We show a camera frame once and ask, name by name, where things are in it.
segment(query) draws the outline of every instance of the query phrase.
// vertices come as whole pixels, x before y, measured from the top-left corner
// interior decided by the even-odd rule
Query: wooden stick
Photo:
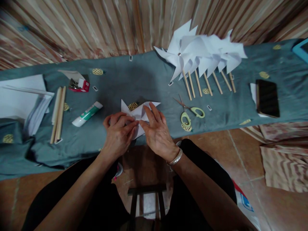
[[[187,82],[184,70],[183,70],[183,77],[184,77],[184,80],[185,80],[185,85],[186,85],[186,88],[187,88],[189,99],[192,100],[192,96],[190,95],[190,90],[189,90],[189,86],[188,86],[188,82]]]
[[[205,78],[205,81],[206,81],[206,85],[208,86],[208,89],[209,89],[209,91],[210,91],[210,94],[211,94],[211,96],[213,96],[212,89],[211,89],[211,87],[210,87],[210,84],[209,84],[208,78],[206,77],[205,72],[204,72],[203,75],[204,75],[204,78]]]
[[[229,73],[229,76],[230,76],[230,81],[231,81],[231,85],[232,85],[232,88],[233,88],[233,92],[236,93],[236,89],[235,89],[235,85],[234,85],[234,82],[233,82],[233,77],[232,77],[231,72]]]
[[[225,76],[225,74],[224,74],[223,71],[221,71],[221,75],[222,75],[222,77],[224,77],[224,80],[225,80],[225,82],[226,82],[226,84],[227,84],[229,90],[232,91],[232,89],[231,89],[231,87],[230,87],[230,84],[229,84],[229,82],[228,82],[228,80],[227,80],[227,78],[226,78],[226,76]]]
[[[195,76],[196,76],[196,80],[197,80],[197,85],[198,85],[198,89],[199,89],[199,94],[202,97],[202,91],[201,91],[201,87],[200,87],[200,83],[199,83],[199,78],[198,78],[198,74],[197,74],[197,70],[195,70]]]
[[[59,114],[58,114],[58,122],[57,122],[55,142],[57,142],[59,139],[61,139],[65,93],[66,93],[66,87],[63,87],[62,95],[61,95],[61,101],[60,101],[60,105],[59,105]]]
[[[216,77],[216,75],[215,75],[215,72],[213,72],[213,76],[214,76],[215,82],[216,82],[216,84],[217,84],[217,87],[218,87],[218,89],[219,89],[219,92],[222,94],[222,90],[221,90],[221,88],[220,88],[220,85],[219,85],[219,82],[218,82],[217,77]]]
[[[62,96],[62,87],[58,88],[57,91],[57,97],[56,97],[56,102],[55,102],[55,107],[54,107],[54,121],[53,121],[53,128],[52,128],[52,134],[50,138],[50,143],[53,144],[55,141],[55,134],[56,134],[56,128],[57,128],[57,122],[58,122],[58,115],[59,115],[59,104]]]
[[[196,98],[196,96],[195,96],[195,91],[194,91],[194,89],[193,89],[193,82],[192,82],[192,77],[190,76],[190,71],[188,71],[188,77],[189,77],[189,82],[190,82],[190,87],[192,88],[192,95],[193,95],[193,97],[194,98]]]
[[[58,115],[58,108],[59,108],[59,102],[60,102],[60,99],[61,99],[61,93],[62,93],[62,87],[59,87],[58,91],[57,91],[54,111],[52,113],[52,118],[51,118],[51,124],[52,125],[55,124],[55,121],[56,121],[56,118],[57,118],[57,115]]]

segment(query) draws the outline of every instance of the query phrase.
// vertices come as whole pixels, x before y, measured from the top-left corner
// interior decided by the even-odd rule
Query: finger
[[[134,127],[136,127],[138,125],[139,121],[136,120],[132,123],[130,123],[129,125],[125,126],[123,128],[123,130],[125,131],[125,134],[128,134]]]
[[[110,120],[110,118],[111,118],[112,116],[113,116],[113,114],[107,116],[107,117],[104,119],[103,125],[104,125],[104,127],[105,127],[106,130],[110,127],[110,125],[109,125],[109,120]]]
[[[121,116],[119,121],[114,126],[117,128],[124,127],[127,121],[133,122],[135,121],[135,118],[127,115]]]
[[[114,114],[114,115],[111,117],[111,119],[110,119],[110,126],[115,125],[115,124],[118,122],[120,116],[126,116],[126,113],[124,113],[124,112],[118,112],[118,113]]]
[[[128,133],[128,136],[127,136],[127,141],[128,141],[128,142],[131,142],[131,141],[132,141],[133,135],[135,134],[136,129],[137,129],[137,127],[134,127],[134,128]]]
[[[161,117],[161,121],[163,122],[163,124],[167,125],[167,120],[166,120],[165,115],[161,111],[158,111],[158,112],[159,112],[159,115]]]
[[[142,129],[145,131],[145,133],[147,132],[149,125],[148,123],[144,122],[143,120],[139,120],[139,124],[142,127]]]
[[[152,109],[152,112],[154,114],[154,117],[155,117],[156,121],[160,122],[161,118],[160,118],[160,114],[159,114],[157,108],[155,107],[155,105],[152,102],[150,102],[149,105],[150,105],[150,107]]]
[[[151,112],[151,110],[150,110],[147,106],[143,106],[143,109],[145,110],[145,113],[146,113],[147,116],[148,116],[148,120],[149,120],[149,122],[150,122],[150,125],[156,123],[157,121],[156,121],[156,119],[155,119],[153,113]]]

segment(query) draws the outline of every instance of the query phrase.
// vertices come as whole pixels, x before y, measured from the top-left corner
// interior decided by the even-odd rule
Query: smartphone
[[[280,117],[277,85],[265,80],[257,80],[257,111],[273,118]]]

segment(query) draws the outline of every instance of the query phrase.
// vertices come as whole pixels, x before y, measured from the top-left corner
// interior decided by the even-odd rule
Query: glue stick
[[[72,124],[76,127],[81,127],[85,122],[87,122],[103,105],[99,102],[95,102],[91,107],[89,107],[84,113],[82,113],[78,118],[76,118]]]

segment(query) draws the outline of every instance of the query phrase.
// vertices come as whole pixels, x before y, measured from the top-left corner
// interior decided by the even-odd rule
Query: bracelet
[[[167,165],[169,165],[169,166],[175,165],[175,164],[181,159],[182,154],[183,154],[183,150],[180,149],[180,152],[179,152],[179,154],[176,156],[176,158],[174,158],[174,160],[172,160],[170,163],[167,163]]]

